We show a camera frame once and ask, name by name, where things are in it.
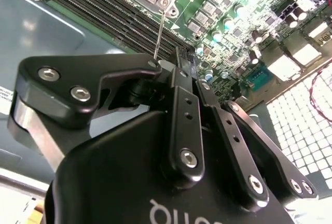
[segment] green circuit board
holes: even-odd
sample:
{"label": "green circuit board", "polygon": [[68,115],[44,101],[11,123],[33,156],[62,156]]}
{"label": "green circuit board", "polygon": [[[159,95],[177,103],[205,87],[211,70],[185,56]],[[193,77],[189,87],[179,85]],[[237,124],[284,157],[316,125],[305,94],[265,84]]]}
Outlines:
{"label": "green circuit board", "polygon": [[[159,23],[161,15],[147,10],[136,0],[125,0],[128,4],[148,16],[152,21]],[[295,0],[303,9],[306,9],[308,17],[301,21],[297,28],[291,29],[282,19],[278,18],[273,9],[282,5],[285,0],[176,0],[175,6],[179,9],[178,17],[166,18],[164,28],[185,43],[197,47],[203,45],[204,51],[198,54],[201,65],[198,73],[203,75],[206,69],[213,69],[212,83],[218,96],[225,97],[231,86],[236,81],[245,81],[245,77],[261,67],[249,66],[248,51],[254,46],[260,50],[266,48],[278,36],[282,41],[296,30],[306,25],[320,11],[321,7],[315,6],[310,0]],[[131,48],[121,42],[113,40],[102,30],[96,28],[89,21],[75,16],[70,10],[50,1],[49,4],[66,16],[79,22],[87,29],[102,36],[106,40],[118,44],[128,52]],[[239,16],[234,7],[241,4],[245,14]],[[228,29],[224,25],[226,17],[230,17],[234,26]],[[264,41],[259,45],[252,39],[252,31],[257,30],[264,36]],[[212,33],[220,31],[220,40],[215,41]],[[236,69],[240,66],[246,71],[238,76]],[[222,73],[227,72],[227,78],[222,78]]]}

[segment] motherboard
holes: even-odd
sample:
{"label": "motherboard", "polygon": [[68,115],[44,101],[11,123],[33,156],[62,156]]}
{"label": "motherboard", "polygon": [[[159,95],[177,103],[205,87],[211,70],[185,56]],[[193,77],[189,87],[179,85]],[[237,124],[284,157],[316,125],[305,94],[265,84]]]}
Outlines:
{"label": "motherboard", "polygon": [[[158,59],[167,60],[176,46],[187,48],[195,54],[198,77],[213,85],[220,100],[231,97],[234,85],[258,90],[273,78],[264,63],[265,50],[273,43],[287,53],[284,43],[292,44],[293,33],[299,33],[296,40],[314,47],[331,36],[310,37],[332,15],[326,10],[327,0],[36,1],[46,2],[126,52],[153,55],[164,18]],[[332,33],[329,21],[321,32]]]}

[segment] black chip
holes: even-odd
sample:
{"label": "black chip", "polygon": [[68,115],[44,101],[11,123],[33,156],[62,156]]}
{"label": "black chip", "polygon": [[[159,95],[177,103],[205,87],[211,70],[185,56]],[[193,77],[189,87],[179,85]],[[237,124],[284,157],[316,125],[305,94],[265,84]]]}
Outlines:
{"label": "black chip", "polygon": [[228,58],[229,61],[231,62],[236,62],[239,58],[234,54],[230,58]]}
{"label": "black chip", "polygon": [[209,56],[212,53],[212,50],[209,47],[206,47],[203,52],[206,56]]}
{"label": "black chip", "polygon": [[228,6],[228,5],[230,5],[231,1],[230,1],[230,0],[223,0],[223,3],[224,3],[226,6]]}
{"label": "black chip", "polygon": [[202,63],[202,67],[207,68],[208,66],[209,66],[209,63],[207,63],[205,61]]}
{"label": "black chip", "polygon": [[206,32],[206,28],[204,28],[204,27],[201,27],[199,30],[200,30],[200,32],[202,32],[202,33],[205,33],[205,32]]}
{"label": "black chip", "polygon": [[269,17],[266,21],[265,21],[268,25],[271,25],[275,22],[275,19],[273,17]]}
{"label": "black chip", "polygon": [[234,32],[233,32],[233,35],[236,36],[236,37],[239,37],[241,36],[242,34],[242,31],[240,29],[236,29]]}
{"label": "black chip", "polygon": [[216,9],[216,11],[214,13],[216,13],[218,16],[220,16],[223,12],[220,9]]}
{"label": "black chip", "polygon": [[213,24],[214,20],[212,18],[209,18],[207,21],[209,24]]}

